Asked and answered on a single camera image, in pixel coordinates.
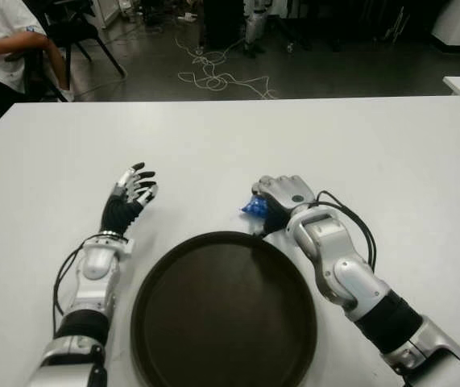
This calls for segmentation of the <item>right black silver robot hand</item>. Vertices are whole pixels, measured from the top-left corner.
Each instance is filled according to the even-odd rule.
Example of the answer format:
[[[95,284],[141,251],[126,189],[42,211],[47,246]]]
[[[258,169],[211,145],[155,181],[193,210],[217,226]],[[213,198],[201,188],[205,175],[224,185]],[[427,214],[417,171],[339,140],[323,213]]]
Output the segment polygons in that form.
[[[267,204],[267,215],[259,234],[262,238],[283,230],[298,209],[307,209],[316,200],[312,189],[297,175],[262,176],[253,184],[251,192]]]

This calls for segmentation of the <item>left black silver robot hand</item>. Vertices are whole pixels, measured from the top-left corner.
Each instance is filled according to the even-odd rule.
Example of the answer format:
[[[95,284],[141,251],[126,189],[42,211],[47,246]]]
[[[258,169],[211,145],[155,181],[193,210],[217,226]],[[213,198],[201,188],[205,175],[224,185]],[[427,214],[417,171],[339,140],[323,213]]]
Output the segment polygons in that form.
[[[145,163],[130,166],[119,179],[106,200],[102,211],[100,232],[124,236],[143,209],[155,199],[158,184],[154,171],[145,169]]]

